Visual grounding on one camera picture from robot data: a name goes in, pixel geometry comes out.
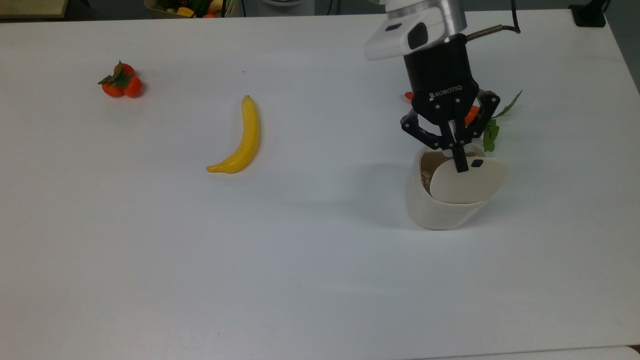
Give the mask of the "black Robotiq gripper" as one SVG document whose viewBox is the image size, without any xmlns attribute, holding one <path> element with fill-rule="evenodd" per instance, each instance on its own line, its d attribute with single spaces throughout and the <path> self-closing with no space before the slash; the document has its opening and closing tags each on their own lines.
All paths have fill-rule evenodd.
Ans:
<svg viewBox="0 0 640 360">
<path fill-rule="evenodd" d="M 405 55 L 404 64 L 413 92 L 413 109 L 401 118 L 402 130 L 430 150 L 449 151 L 457 173 L 465 173 L 469 170 L 466 146 L 484 133 L 500 103 L 494 92 L 479 91 L 473 79 L 467 36 L 458 34 L 434 47 Z M 439 135 L 419 124 L 419 115 L 436 123 L 436 104 L 442 110 L 455 105 L 455 120 L 438 123 Z"/>
</svg>

